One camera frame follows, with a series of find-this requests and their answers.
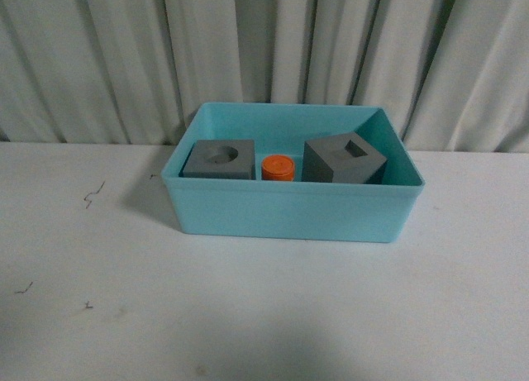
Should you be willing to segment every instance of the white curtain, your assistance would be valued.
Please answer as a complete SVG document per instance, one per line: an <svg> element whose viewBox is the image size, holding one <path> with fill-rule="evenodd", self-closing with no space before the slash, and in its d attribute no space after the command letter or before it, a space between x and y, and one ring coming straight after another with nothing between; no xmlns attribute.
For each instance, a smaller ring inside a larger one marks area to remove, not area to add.
<svg viewBox="0 0 529 381"><path fill-rule="evenodd" d="M174 144L203 102L307 102L382 106L413 150L529 152L528 5L0 0L0 137Z"/></svg>

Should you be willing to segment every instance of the plastic storage container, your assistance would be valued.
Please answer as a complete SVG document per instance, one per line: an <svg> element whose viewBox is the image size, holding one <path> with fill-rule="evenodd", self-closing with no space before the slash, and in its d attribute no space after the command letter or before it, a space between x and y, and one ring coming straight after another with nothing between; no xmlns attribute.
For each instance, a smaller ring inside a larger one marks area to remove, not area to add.
<svg viewBox="0 0 529 381"><path fill-rule="evenodd" d="M302 182L305 140L356 131L388 159L382 184ZM181 177L197 140L255 141L296 163L292 183ZM382 108L205 103L162 171L183 232L328 241L394 241L424 180Z"/></svg>

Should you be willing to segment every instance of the white tabletop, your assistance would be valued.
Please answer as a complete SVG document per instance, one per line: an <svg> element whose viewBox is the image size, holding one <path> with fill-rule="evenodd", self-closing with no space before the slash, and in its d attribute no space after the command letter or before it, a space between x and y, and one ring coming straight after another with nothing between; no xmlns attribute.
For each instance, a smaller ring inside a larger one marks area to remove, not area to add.
<svg viewBox="0 0 529 381"><path fill-rule="evenodd" d="M2 381L529 379L529 155L412 153L372 244L185 235L172 150L0 144Z"/></svg>

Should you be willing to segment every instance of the orange cylinder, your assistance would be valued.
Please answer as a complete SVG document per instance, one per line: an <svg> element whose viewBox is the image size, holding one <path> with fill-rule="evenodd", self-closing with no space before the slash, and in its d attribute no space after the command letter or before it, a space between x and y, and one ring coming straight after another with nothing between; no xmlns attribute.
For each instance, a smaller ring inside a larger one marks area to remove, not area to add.
<svg viewBox="0 0 529 381"><path fill-rule="evenodd" d="M270 155L261 162L263 180L293 181L296 164L287 155Z"/></svg>

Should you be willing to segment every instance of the gray block with square hole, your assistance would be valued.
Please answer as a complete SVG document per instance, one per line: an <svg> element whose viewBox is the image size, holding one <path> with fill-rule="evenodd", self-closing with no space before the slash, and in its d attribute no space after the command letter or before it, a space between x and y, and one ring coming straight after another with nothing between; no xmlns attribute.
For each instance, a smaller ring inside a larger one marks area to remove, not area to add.
<svg viewBox="0 0 529 381"><path fill-rule="evenodd" d="M358 134L305 141L302 181L320 183L382 182L386 157Z"/></svg>
<svg viewBox="0 0 529 381"><path fill-rule="evenodd" d="M182 169L183 177L255 179L253 140L197 140Z"/></svg>

